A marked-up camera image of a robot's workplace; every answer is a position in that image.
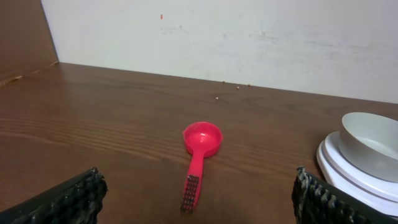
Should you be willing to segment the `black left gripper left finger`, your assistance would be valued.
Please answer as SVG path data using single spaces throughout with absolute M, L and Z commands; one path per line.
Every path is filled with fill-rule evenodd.
M 1 223 L 94 224 L 107 191 L 104 176 L 94 167 L 2 211 Z

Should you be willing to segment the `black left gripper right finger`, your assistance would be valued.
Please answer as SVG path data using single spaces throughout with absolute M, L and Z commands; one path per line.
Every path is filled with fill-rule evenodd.
M 385 215 L 340 189 L 297 168 L 292 202 L 299 224 L 397 224 Z

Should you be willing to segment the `white digital kitchen scale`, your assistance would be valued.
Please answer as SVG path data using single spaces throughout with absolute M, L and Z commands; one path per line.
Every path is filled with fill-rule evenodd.
M 352 165 L 340 152 L 338 131 L 317 149 L 317 162 L 326 181 L 373 209 L 397 216 L 397 183 L 373 177 Z

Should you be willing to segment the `red plastic measuring scoop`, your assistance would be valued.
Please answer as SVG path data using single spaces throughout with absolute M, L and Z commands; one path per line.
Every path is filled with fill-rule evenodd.
M 209 122 L 196 122 L 183 131 L 185 149 L 192 155 L 183 188 L 181 211 L 193 213 L 200 196 L 203 163 L 214 156 L 223 141 L 221 130 Z

